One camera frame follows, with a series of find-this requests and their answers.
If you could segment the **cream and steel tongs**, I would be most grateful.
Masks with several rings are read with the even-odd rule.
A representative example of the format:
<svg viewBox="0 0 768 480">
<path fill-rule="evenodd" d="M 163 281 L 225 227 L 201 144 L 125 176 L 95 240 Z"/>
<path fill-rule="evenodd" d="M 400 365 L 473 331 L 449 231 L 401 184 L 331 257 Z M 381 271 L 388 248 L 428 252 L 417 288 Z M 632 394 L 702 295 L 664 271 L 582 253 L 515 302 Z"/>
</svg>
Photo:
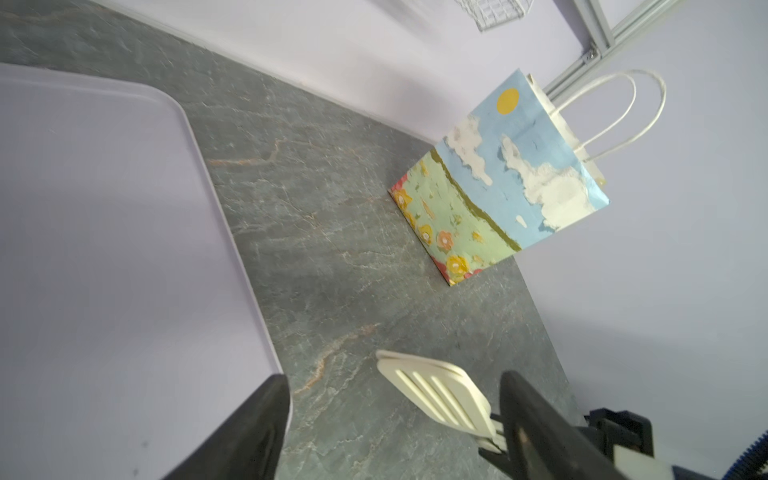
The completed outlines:
<svg viewBox="0 0 768 480">
<path fill-rule="evenodd" d="M 502 423 L 489 400 L 460 367 L 387 350 L 376 352 L 379 372 L 433 421 L 470 435 L 492 453 L 507 451 Z"/>
</svg>

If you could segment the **printed paper gift bag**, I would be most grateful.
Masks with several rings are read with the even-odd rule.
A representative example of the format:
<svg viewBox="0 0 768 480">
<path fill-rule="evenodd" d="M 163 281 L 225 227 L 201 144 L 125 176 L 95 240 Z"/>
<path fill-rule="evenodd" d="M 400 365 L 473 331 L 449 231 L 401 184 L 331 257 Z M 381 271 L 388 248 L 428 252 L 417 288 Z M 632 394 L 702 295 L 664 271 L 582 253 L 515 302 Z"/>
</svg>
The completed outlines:
<svg viewBox="0 0 768 480">
<path fill-rule="evenodd" d="M 456 285 L 609 205 L 596 161 L 562 112 L 612 80 L 635 87 L 640 70 L 603 75 L 556 106 L 516 70 L 389 190 L 444 280 Z"/>
</svg>

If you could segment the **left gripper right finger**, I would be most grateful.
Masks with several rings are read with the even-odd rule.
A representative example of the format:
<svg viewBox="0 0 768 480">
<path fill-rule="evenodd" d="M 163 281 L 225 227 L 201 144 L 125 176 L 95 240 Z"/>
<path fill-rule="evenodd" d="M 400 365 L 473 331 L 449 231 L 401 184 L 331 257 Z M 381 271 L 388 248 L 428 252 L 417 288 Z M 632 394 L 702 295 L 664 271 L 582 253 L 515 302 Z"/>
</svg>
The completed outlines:
<svg viewBox="0 0 768 480">
<path fill-rule="evenodd" d="M 518 372 L 502 374 L 499 406 L 513 479 L 623 477 Z"/>
</svg>

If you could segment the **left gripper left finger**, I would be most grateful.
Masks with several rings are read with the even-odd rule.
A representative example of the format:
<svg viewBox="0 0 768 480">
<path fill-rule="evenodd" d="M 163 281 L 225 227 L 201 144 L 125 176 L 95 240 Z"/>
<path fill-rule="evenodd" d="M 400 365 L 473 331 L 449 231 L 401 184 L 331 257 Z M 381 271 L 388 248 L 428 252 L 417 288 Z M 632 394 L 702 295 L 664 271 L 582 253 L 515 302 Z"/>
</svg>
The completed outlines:
<svg viewBox="0 0 768 480">
<path fill-rule="evenodd" d="M 290 413 L 287 376 L 274 374 L 166 477 L 273 480 Z"/>
</svg>

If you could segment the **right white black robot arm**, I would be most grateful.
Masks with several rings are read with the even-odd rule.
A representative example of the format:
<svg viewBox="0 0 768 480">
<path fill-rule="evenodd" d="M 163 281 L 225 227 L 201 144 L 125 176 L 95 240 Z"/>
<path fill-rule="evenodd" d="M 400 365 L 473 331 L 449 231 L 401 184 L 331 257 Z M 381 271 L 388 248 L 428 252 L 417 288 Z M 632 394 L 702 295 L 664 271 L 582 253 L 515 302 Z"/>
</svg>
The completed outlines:
<svg viewBox="0 0 768 480">
<path fill-rule="evenodd" d="M 630 411 L 597 409 L 577 430 L 627 479 L 711 479 L 693 470 L 664 463 L 654 456 L 651 422 Z M 733 462 L 723 479 L 767 478 L 767 432 Z"/>
</svg>

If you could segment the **lavender plastic tray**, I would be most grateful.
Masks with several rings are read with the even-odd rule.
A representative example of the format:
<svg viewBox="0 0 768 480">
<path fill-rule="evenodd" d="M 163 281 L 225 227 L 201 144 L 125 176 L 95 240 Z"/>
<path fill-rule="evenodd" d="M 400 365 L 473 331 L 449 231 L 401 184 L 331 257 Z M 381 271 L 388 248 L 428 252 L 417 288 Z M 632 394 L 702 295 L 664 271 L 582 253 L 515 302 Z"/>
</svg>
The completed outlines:
<svg viewBox="0 0 768 480">
<path fill-rule="evenodd" d="M 2 477 L 168 479 L 274 374 L 181 106 L 3 65 Z"/>
</svg>

